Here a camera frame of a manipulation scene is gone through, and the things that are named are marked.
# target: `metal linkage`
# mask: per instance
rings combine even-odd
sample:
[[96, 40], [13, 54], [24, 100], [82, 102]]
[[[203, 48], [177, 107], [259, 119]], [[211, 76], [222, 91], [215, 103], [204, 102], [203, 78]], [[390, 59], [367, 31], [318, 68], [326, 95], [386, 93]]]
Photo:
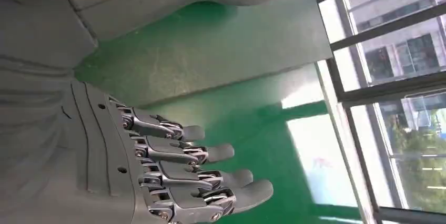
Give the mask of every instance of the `metal linkage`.
[[157, 200], [148, 206], [149, 212], [169, 223], [214, 222], [231, 214], [236, 202], [229, 188], [200, 193], [193, 188], [172, 187], [151, 191], [150, 195]]
[[217, 189], [223, 182], [219, 171], [202, 171], [198, 167], [173, 162], [145, 162], [141, 164], [144, 173], [139, 184], [149, 191], [165, 189], [172, 186], [190, 186], [200, 191]]

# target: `green epoxy floor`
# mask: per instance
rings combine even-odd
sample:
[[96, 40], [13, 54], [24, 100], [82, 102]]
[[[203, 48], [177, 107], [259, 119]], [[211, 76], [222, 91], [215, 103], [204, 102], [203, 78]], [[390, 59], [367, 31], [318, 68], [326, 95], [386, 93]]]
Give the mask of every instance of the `green epoxy floor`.
[[[139, 91], [134, 90], [132, 94], [137, 96]], [[302, 105], [293, 104], [292, 98], [290, 105], [290, 97], [310, 100]], [[284, 109], [286, 99], [289, 108]], [[316, 185], [318, 197], [325, 197], [326, 186], [323, 184], [327, 183], [327, 175], [312, 174], [311, 182], [315, 184], [309, 184], [308, 171], [303, 168], [295, 144], [296, 140], [305, 139], [293, 139], [287, 126], [287, 122], [291, 120], [326, 115], [328, 111], [322, 99], [315, 67], [308, 65], [290, 72], [232, 84], [143, 108], [184, 125], [202, 125], [206, 130], [204, 145], [229, 142], [234, 146], [234, 158], [206, 168], [224, 171], [248, 168], [254, 173], [255, 179], [267, 178], [273, 183], [274, 196], [265, 204], [249, 212], [225, 217], [218, 223], [347, 223], [339, 220], [360, 220], [356, 207], [315, 202], [315, 192], [311, 191], [310, 187], [314, 190]], [[320, 130], [330, 127], [330, 122], [318, 125]], [[336, 142], [336, 137], [333, 135], [324, 140], [333, 143]], [[338, 155], [335, 158], [341, 158], [340, 152], [328, 150], [328, 153], [328, 156]], [[336, 169], [345, 167], [341, 164]], [[315, 169], [320, 173], [325, 170], [327, 169]], [[348, 181], [343, 182], [344, 187], [351, 186]], [[333, 177], [332, 183], [338, 183], [336, 177]]]

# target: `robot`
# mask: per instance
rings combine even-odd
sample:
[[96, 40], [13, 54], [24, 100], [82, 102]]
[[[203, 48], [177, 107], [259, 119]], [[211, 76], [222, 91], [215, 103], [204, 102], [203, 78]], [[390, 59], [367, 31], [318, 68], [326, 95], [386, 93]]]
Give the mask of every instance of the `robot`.
[[249, 170], [207, 170], [234, 149], [201, 127], [73, 78], [98, 40], [198, 1], [268, 0], [0, 0], [1, 223], [214, 222], [272, 196]]

